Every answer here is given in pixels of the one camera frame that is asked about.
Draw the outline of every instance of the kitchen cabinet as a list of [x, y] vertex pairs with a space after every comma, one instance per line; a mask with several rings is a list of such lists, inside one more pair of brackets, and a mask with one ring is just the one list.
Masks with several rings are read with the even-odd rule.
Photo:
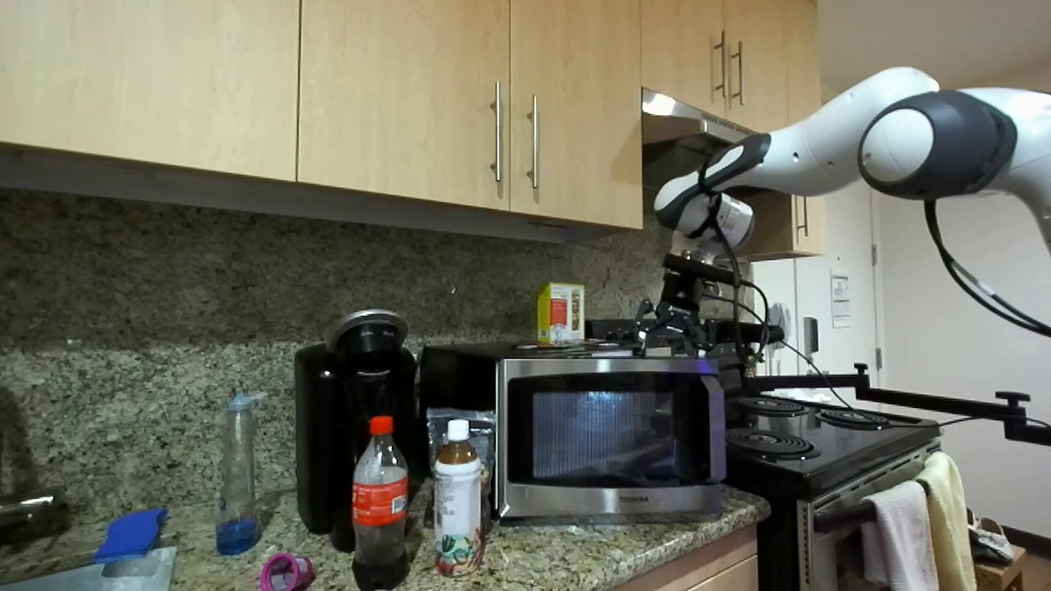
[[743, 196], [756, 211], [756, 228], [743, 260], [789, 260], [824, 252], [823, 196]]
[[726, 118], [768, 133], [823, 107], [815, 0], [726, 0]]
[[304, 3], [304, 182], [508, 206], [508, 44], [508, 0]]
[[722, 0], [649, 0], [644, 86], [722, 114]]
[[738, 530], [656, 571], [638, 576], [620, 591], [759, 591], [756, 530]]
[[641, 228], [638, 0], [304, 3], [304, 182]]
[[295, 179], [295, 0], [5, 0], [0, 142]]
[[641, 228], [641, 3], [512, 0], [512, 206]]
[[823, 98], [815, 0], [655, 0], [644, 86], [767, 133]]

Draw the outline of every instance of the plastic bottle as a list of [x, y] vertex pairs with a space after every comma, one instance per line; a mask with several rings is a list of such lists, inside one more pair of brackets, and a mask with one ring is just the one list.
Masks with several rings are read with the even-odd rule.
[[256, 419], [264, 393], [235, 393], [223, 437], [223, 482], [216, 516], [216, 551], [240, 555], [264, 536], [256, 505]]
[[393, 419], [369, 421], [369, 448], [355, 467], [355, 580], [358, 589], [399, 589], [409, 576], [409, 463], [393, 445]]
[[446, 423], [434, 455], [434, 565], [465, 576], [482, 561], [482, 463], [471, 448], [471, 421]]

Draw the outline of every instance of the bottle label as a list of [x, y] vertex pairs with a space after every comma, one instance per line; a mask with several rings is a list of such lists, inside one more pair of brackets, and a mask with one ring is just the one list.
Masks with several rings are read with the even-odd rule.
[[460, 576], [482, 559], [482, 470], [479, 463], [434, 463], [438, 571]]
[[393, 526], [404, 519], [409, 479], [355, 482], [351, 516], [355, 526]]

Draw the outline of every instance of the cabinet handle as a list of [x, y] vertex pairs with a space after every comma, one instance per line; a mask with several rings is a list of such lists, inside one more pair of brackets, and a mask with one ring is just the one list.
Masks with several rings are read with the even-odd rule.
[[722, 95], [726, 101], [726, 29], [720, 32], [720, 39], [714, 39], [714, 50], [710, 50], [710, 72], [714, 70], [714, 61], [720, 63], [720, 84], [714, 79], [714, 95]]
[[731, 101], [746, 107], [746, 44], [737, 44], [731, 63], [737, 63], [737, 90], [731, 92]]
[[497, 182], [497, 196], [502, 196], [502, 98], [500, 98], [500, 84], [493, 86], [493, 101], [491, 101], [491, 113], [493, 113], [493, 182]]
[[795, 206], [802, 211], [802, 220], [795, 224], [795, 231], [802, 236], [812, 236], [812, 201], [809, 196], [791, 196], [791, 201], [799, 201]]
[[534, 184], [534, 201], [538, 201], [538, 182], [541, 182], [541, 113], [538, 113], [538, 98], [534, 98], [534, 113], [528, 113], [528, 184]]

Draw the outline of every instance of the black coffee maker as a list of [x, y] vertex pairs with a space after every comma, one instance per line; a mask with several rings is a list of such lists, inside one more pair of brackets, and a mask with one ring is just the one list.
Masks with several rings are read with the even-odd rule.
[[362, 309], [339, 321], [328, 346], [295, 351], [295, 494], [308, 532], [328, 532], [351, 551], [351, 482], [369, 448], [369, 419], [393, 419], [393, 445], [411, 463], [411, 491], [427, 461], [416, 411], [416, 363], [409, 324], [392, 309]]

